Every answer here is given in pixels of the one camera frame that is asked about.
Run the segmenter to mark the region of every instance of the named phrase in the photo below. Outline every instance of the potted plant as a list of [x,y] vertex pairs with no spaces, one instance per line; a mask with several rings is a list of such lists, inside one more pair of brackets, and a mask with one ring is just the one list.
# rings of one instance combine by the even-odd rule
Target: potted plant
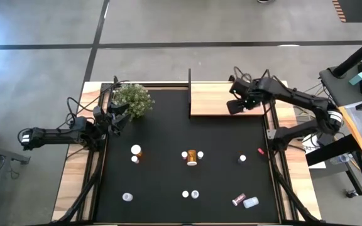
[[131,114],[130,120],[143,116],[147,110],[152,110],[152,105],[155,103],[148,91],[140,84],[122,85],[116,89],[112,101],[118,105],[129,104],[126,112]]

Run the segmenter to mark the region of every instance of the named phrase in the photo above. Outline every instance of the teal object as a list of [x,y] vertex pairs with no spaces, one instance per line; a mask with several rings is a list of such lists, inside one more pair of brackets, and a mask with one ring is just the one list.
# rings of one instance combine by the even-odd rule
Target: teal object
[[354,76],[352,79],[350,79],[349,83],[351,85],[356,85],[357,83],[359,83],[359,81],[362,80],[362,72],[360,72],[359,74],[357,74],[356,76]]

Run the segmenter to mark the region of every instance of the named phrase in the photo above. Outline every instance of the wooden table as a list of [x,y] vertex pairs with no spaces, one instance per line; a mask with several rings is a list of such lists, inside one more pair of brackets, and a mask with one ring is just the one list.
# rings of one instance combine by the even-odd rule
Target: wooden table
[[[84,84],[84,88],[80,98],[80,103],[82,105],[87,105],[90,101],[94,100],[100,94],[102,83],[103,82],[86,82]],[[202,113],[202,108],[199,107],[199,101],[202,102],[202,99],[210,99],[211,96],[207,95],[207,93],[204,90],[211,90],[211,92],[216,93],[215,95],[213,95],[213,97],[217,98],[217,100],[212,100],[211,102],[211,105],[213,105],[213,107],[211,108],[212,115],[226,115],[227,112],[224,111],[225,105],[223,104],[221,105],[222,107],[218,107],[218,104],[219,101],[224,102],[224,100],[226,99],[230,100],[233,98],[233,96],[228,93],[230,86],[231,82],[192,82],[191,114],[192,115],[205,114],[204,112]],[[88,106],[88,109],[93,109],[93,107],[95,107],[96,105],[97,101]],[[292,127],[297,125],[292,105],[282,101],[276,101],[275,107],[277,111],[279,125],[281,127],[282,126]],[[252,112],[245,112],[242,115],[263,114],[262,109],[263,108],[253,110]],[[79,116],[92,117],[92,113],[87,111],[81,111],[79,113]],[[268,113],[268,118],[269,121],[271,122],[272,120],[270,117],[270,112]],[[299,143],[292,143],[292,144],[296,146],[301,145]],[[79,148],[80,148],[79,145],[70,145],[67,154],[70,155]],[[313,214],[313,216],[315,216],[316,218],[321,219],[321,214],[319,212],[319,207],[317,204],[314,187],[312,185],[312,179],[305,158],[305,153],[299,149],[288,148],[285,152],[285,155],[287,159],[288,171],[290,173],[290,179],[292,182],[293,191],[301,200],[301,202],[304,204],[304,206],[309,210],[309,212]],[[81,151],[80,153],[66,160],[65,166],[63,167],[62,179],[60,182],[60,188],[58,190],[58,195],[55,203],[55,208],[53,211],[52,220],[58,220],[60,217],[62,217],[79,195],[80,190],[82,188],[82,182],[84,179],[87,156],[88,156],[88,151]],[[283,202],[286,210],[287,219],[291,219],[288,197],[284,192],[282,192],[282,195],[283,195]],[[86,205],[84,212],[88,212],[87,206],[88,205]]]

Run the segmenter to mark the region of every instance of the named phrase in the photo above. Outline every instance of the concrete floor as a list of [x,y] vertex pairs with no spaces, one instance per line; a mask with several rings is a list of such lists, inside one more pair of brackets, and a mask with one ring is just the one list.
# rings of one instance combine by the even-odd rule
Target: concrete floor
[[[0,45],[91,44],[103,0],[0,0]],[[182,41],[362,40],[362,23],[340,22],[331,0],[112,0],[100,43]],[[237,65],[253,77],[266,68],[289,86],[307,89],[318,73],[359,46],[154,48],[99,50],[91,81],[225,80]],[[0,50],[0,147],[22,153],[16,134],[26,127],[56,127],[77,99],[90,54],[84,50]],[[6,179],[0,225],[51,219],[67,146],[27,152],[27,166]],[[345,175],[314,180],[321,214],[335,223],[362,225],[362,197],[347,200]]]

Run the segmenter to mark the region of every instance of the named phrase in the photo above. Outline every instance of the small white cylinder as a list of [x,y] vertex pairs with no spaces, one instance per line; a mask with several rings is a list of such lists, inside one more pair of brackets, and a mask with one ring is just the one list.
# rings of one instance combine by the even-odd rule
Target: small white cylinder
[[188,192],[188,191],[183,191],[183,192],[182,192],[182,196],[183,196],[184,198],[187,198],[187,197],[189,196],[189,192]]
[[241,156],[239,156],[239,158],[238,158],[239,163],[243,163],[243,162],[245,162],[245,160],[246,160],[246,156],[243,154]]
[[136,155],[136,156],[137,156],[137,155],[140,155],[140,154],[142,153],[141,146],[135,144],[134,146],[132,146],[131,152],[132,152],[132,154],[134,154],[134,155]]
[[202,159],[204,157],[204,153],[202,151],[198,152],[198,159]]
[[249,208],[249,207],[253,207],[257,204],[259,204],[259,200],[257,197],[253,197],[253,198],[249,198],[247,200],[243,201],[244,207],[245,208]]
[[134,163],[136,163],[136,164],[139,163],[139,159],[138,159],[137,156],[132,156],[131,160],[132,160],[132,162],[134,162]]
[[188,153],[187,153],[186,151],[183,151],[183,152],[181,153],[181,156],[182,156],[183,159],[187,159]]
[[123,194],[123,200],[126,202],[130,202],[133,199],[133,195],[131,195],[130,193],[124,193]]
[[192,191],[192,192],[191,192],[191,197],[192,197],[193,199],[198,198],[198,197],[199,197],[199,192],[198,192],[197,190]]

